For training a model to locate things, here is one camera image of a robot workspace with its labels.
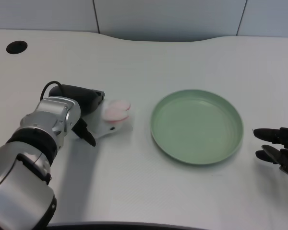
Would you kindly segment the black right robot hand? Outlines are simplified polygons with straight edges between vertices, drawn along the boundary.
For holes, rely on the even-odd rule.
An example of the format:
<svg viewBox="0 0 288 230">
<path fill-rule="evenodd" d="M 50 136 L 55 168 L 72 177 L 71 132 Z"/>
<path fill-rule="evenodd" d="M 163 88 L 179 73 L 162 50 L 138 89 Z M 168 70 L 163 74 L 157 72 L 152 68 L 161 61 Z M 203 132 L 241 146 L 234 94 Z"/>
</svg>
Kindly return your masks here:
<svg viewBox="0 0 288 230">
<path fill-rule="evenodd" d="M 288 175 L 288 128 L 257 128 L 253 130 L 253 134 L 267 142 L 256 151 L 255 156 L 262 161 L 279 165 L 280 170 Z"/>
</svg>

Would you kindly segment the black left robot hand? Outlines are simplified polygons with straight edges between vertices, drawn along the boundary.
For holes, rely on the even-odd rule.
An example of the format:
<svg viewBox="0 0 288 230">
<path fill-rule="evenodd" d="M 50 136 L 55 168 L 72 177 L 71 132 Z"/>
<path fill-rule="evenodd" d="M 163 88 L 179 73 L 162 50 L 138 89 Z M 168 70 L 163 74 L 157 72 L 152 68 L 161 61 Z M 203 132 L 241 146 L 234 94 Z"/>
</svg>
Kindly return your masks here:
<svg viewBox="0 0 288 230">
<path fill-rule="evenodd" d="M 83 116 L 93 113 L 101 104 L 105 97 L 105 93 L 99 90 L 86 89 L 71 85 L 62 85 L 53 87 L 49 96 L 63 96 L 75 100 L 81 109 L 81 118 L 73 126 L 72 131 L 88 144 L 95 147 L 96 140 L 93 135 L 87 130 L 87 123 L 83 120 Z"/>
</svg>

